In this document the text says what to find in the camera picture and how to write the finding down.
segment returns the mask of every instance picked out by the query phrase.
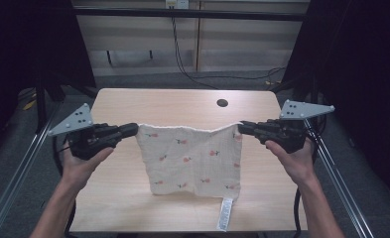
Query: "towel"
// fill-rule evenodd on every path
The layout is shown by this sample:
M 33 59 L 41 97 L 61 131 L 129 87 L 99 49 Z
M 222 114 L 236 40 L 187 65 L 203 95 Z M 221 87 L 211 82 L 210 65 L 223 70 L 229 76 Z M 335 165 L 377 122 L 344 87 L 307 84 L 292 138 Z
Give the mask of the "towel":
M 242 148 L 237 125 L 209 131 L 140 124 L 136 139 L 151 191 L 237 199 Z

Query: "hand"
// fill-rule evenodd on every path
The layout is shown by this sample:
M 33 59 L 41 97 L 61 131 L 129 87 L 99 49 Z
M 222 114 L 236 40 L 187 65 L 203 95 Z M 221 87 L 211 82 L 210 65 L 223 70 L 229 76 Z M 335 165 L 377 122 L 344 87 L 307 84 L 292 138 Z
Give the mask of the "hand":
M 303 149 L 292 154 L 287 154 L 276 142 L 269 140 L 265 145 L 278 157 L 287 174 L 298 186 L 315 177 L 312 159 L 314 145 L 310 139 L 306 139 Z
M 64 148 L 68 147 L 68 142 L 65 143 Z M 88 161 L 81 160 L 71 154 L 70 149 L 64 150 L 64 171 L 61 182 L 79 192 L 86 186 L 92 172 L 105 161 L 107 157 L 113 152 L 112 148 L 105 148 L 98 152 L 94 157 Z

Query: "gray metal bracket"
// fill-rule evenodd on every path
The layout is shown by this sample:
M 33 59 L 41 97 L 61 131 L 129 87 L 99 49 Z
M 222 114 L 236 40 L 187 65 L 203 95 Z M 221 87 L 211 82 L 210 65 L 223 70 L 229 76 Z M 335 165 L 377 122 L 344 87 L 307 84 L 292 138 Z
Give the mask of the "gray metal bracket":
M 324 106 L 306 102 L 286 100 L 282 107 L 279 119 L 305 120 L 334 111 L 334 106 Z
M 59 125 L 49 131 L 49 136 L 56 136 L 62 133 L 68 133 L 77 131 L 83 128 L 92 126 L 92 115 L 90 114 L 89 105 L 84 103 L 81 107 L 77 108 L 66 119 L 64 119 Z

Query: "metal bar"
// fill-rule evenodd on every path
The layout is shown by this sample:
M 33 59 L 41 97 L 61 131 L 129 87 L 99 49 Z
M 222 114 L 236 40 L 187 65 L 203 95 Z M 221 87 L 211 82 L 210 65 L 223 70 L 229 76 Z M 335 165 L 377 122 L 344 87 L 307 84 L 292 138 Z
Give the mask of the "metal bar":
M 2 226 L 2 223 L 5 220 L 6 215 L 8 214 L 9 209 L 11 208 L 16 196 L 18 195 L 19 189 L 21 188 L 21 185 L 24 182 L 28 171 L 34 163 L 35 157 L 40 151 L 40 148 L 43 145 L 47 133 L 52 125 L 53 118 L 61 108 L 61 105 L 62 104 L 60 102 L 57 102 L 55 104 L 55 107 L 48 122 L 46 123 L 45 127 L 40 131 L 40 133 L 34 137 L 30 147 L 28 148 L 27 153 L 22 159 L 21 164 L 15 171 L 15 174 L 12 176 L 12 179 L 10 180 L 8 186 L 3 192 L 2 197 L 0 198 L 0 227 Z
M 152 9 L 152 8 L 109 8 L 109 7 L 73 7 L 40 8 L 39 13 L 72 14 L 81 16 L 119 16 L 119 17 L 170 17 L 170 18 L 209 18 L 303 22 L 307 15 L 301 13 L 234 12 L 188 9 Z
M 312 126 L 309 120 L 305 120 L 305 124 L 307 128 L 311 128 Z M 368 226 L 365 216 L 362 214 L 361 209 L 355 202 L 355 199 L 352 197 L 352 194 L 349 192 L 349 189 L 346 186 L 342 175 L 337 169 L 336 163 L 333 161 L 325 145 L 324 140 L 320 135 L 317 135 L 313 131 L 311 131 L 311 134 L 319 142 L 319 148 L 318 148 L 319 156 L 321 157 L 322 162 L 324 163 L 325 168 L 327 169 L 330 179 L 333 182 L 334 187 L 336 188 L 337 193 L 339 194 L 340 199 L 342 200 L 342 203 L 345 206 L 346 211 L 348 212 L 349 217 L 353 225 L 355 226 L 356 231 L 358 232 L 359 237 L 362 238 L 374 237 L 370 227 Z

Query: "wooden table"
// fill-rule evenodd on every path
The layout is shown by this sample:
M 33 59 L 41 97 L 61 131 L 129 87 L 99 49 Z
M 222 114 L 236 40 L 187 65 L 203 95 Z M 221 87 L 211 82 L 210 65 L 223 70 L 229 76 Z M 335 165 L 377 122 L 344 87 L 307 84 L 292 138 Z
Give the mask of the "wooden table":
M 218 99 L 228 101 L 219 107 Z M 216 129 L 240 120 L 278 118 L 272 92 L 174 89 L 102 89 L 92 108 L 95 123 L 130 122 Z M 295 230 L 296 186 L 279 161 L 252 136 L 244 135 L 241 192 L 228 231 Z M 216 231 L 222 198 L 188 192 L 151 193 L 134 137 L 123 140 L 93 173 L 77 198 L 71 231 Z M 307 228 L 303 208 L 302 227 Z

